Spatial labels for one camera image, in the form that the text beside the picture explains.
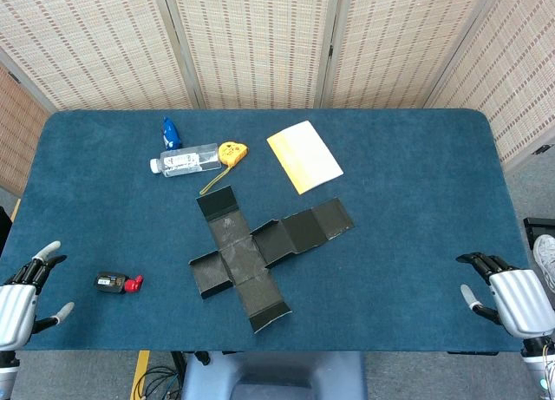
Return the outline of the black floor stand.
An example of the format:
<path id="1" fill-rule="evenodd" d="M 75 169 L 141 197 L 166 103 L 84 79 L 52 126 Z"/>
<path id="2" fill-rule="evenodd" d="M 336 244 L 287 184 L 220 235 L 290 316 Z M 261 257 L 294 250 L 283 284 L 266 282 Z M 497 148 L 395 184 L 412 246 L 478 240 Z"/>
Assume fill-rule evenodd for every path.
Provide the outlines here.
<path id="1" fill-rule="evenodd" d="M 555 219 L 527 217 L 523 219 L 523 223 L 527 242 L 531 250 L 540 235 L 547 234 L 555 238 Z"/>

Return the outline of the clear plastic bottle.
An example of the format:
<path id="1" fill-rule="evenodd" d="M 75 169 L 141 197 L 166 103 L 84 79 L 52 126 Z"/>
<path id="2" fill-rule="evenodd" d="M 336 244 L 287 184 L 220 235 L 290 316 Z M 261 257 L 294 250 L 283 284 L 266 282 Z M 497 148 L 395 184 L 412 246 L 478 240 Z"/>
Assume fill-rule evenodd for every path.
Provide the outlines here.
<path id="1" fill-rule="evenodd" d="M 153 174 L 167 178 L 220 169 L 218 148 L 217 143 L 212 143 L 164 151 L 159 158 L 151 159 L 149 166 Z"/>

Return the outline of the yellow tape measure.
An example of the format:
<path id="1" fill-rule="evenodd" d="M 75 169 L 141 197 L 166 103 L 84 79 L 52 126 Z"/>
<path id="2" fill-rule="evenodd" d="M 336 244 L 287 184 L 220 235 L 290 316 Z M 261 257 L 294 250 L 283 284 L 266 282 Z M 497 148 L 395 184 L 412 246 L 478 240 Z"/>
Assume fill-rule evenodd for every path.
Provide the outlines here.
<path id="1" fill-rule="evenodd" d="M 243 143 L 237 143 L 234 141 L 226 141 L 222 143 L 218 148 L 219 161 L 226 166 L 226 169 L 218 174 L 214 179 L 212 179 L 203 189 L 199 191 L 199 195 L 203 196 L 209 192 L 209 190 L 218 183 L 223 177 L 225 177 L 238 163 L 243 160 L 249 152 L 249 148 Z"/>

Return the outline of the blue carpeted table surface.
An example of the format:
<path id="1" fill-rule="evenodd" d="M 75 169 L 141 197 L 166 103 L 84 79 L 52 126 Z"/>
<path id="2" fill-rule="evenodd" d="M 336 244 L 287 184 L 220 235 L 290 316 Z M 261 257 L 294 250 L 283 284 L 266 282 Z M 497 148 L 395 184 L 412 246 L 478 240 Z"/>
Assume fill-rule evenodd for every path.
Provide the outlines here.
<path id="1" fill-rule="evenodd" d="M 275 266 L 291 313 L 252 331 L 238 292 L 203 299 L 189 262 L 215 248 L 197 204 L 212 174 L 167 178 L 149 161 L 161 122 L 182 141 L 237 141 L 248 155 L 223 179 L 250 228 L 338 198 L 354 227 Z M 310 121 L 343 175 L 298 194 L 267 138 Z M 520 222 L 487 118 L 472 109 L 75 110 L 52 115 L 0 256 L 0 285 L 44 246 L 62 244 L 37 301 L 61 325 L 31 350 L 517 351 L 471 312 L 460 285 L 491 304 L 456 258 L 495 254 L 525 267 Z M 142 275 L 138 292 L 100 292 L 100 272 Z"/>

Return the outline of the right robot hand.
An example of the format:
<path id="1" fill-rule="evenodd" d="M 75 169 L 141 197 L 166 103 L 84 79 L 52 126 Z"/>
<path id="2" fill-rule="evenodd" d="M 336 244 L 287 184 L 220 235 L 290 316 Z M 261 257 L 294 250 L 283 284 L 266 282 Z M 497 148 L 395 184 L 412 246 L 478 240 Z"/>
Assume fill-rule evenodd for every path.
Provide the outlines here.
<path id="1" fill-rule="evenodd" d="M 555 332 L 555 310 L 533 270 L 511 266 L 499 256 L 481 252 L 461 254 L 456 261 L 472 266 L 493 296 L 495 307 L 489 308 L 468 285 L 460 286 L 468 308 L 476 315 L 523 340 L 549 337 Z"/>

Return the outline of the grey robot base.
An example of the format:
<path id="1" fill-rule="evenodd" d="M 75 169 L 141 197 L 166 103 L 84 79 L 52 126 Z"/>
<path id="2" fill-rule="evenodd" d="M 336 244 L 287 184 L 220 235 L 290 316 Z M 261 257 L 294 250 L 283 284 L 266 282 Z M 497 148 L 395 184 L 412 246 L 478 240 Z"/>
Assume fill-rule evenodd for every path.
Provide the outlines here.
<path id="1" fill-rule="evenodd" d="M 368 400 L 360 351 L 210 351 L 189 357 L 180 400 Z"/>

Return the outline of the black cardboard box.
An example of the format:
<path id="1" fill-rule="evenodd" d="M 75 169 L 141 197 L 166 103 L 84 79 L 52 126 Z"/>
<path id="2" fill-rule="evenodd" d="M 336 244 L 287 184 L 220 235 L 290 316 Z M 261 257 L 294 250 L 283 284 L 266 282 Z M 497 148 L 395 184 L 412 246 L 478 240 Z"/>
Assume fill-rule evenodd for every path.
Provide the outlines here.
<path id="1" fill-rule="evenodd" d="M 197 203 L 218 247 L 189 262 L 200 297 L 236 288 L 255 333 L 291 313 L 270 269 L 354 227 L 338 198 L 254 230 L 230 187 L 200 196 Z"/>

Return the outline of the white sneaker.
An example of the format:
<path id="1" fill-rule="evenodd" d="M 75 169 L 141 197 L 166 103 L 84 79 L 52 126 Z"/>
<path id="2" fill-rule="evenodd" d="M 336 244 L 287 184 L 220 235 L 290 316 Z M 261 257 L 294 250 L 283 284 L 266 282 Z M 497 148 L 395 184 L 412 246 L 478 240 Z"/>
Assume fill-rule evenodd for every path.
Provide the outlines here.
<path id="1" fill-rule="evenodd" d="M 532 255 L 547 286 L 555 294 L 555 238 L 549 234 L 538 236 L 533 244 Z"/>

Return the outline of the black and red clamp tool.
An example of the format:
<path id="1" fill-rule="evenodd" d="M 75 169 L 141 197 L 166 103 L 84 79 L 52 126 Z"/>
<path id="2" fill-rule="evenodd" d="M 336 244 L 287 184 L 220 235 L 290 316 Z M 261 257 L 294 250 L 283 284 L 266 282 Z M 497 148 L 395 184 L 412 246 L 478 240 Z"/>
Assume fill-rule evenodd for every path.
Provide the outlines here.
<path id="1" fill-rule="evenodd" d="M 100 272 L 95 278 L 94 286 L 100 292 L 123 294 L 138 292 L 143 282 L 142 275 L 131 278 L 118 272 Z"/>

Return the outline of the small blue packet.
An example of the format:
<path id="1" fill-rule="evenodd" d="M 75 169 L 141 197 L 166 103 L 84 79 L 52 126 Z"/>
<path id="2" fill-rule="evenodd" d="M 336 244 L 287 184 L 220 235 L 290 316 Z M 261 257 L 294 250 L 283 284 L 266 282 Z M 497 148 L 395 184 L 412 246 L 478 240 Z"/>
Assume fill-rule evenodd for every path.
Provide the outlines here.
<path id="1" fill-rule="evenodd" d="M 173 121 L 167 116 L 163 118 L 162 134 L 166 150 L 175 150 L 181 148 L 182 141 L 180 139 L 177 128 L 175 127 Z"/>

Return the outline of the yellow and white booklet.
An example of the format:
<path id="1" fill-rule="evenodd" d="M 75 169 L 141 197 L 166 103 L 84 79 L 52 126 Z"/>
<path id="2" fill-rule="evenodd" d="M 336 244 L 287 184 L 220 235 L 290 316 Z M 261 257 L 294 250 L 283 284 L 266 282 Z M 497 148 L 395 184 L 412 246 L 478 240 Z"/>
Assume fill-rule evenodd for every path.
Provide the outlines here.
<path id="1" fill-rule="evenodd" d="M 302 121 L 266 139 L 298 194 L 343 175 L 310 121 Z"/>

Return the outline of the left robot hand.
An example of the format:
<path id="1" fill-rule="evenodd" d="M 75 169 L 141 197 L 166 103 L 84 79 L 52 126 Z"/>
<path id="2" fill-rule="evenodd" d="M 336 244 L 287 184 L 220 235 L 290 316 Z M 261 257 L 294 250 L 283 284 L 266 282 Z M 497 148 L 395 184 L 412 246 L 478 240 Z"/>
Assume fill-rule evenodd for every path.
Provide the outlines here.
<path id="1" fill-rule="evenodd" d="M 67 258 L 51 257 L 61 245 L 59 240 L 46 245 L 0 286 L 0 351 L 17 351 L 32 335 L 64 322 L 75 308 L 68 302 L 54 315 L 36 319 L 37 301 L 51 271 Z"/>

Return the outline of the woven folding screen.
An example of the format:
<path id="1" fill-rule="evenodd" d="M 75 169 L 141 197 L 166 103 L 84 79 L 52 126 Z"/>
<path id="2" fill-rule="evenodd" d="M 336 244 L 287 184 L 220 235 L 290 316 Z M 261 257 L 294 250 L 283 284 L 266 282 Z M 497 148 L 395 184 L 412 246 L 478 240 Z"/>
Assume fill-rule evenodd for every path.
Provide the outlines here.
<path id="1" fill-rule="evenodd" d="M 555 141 L 555 0 L 0 0 L 0 187 L 66 109 L 471 108 Z"/>

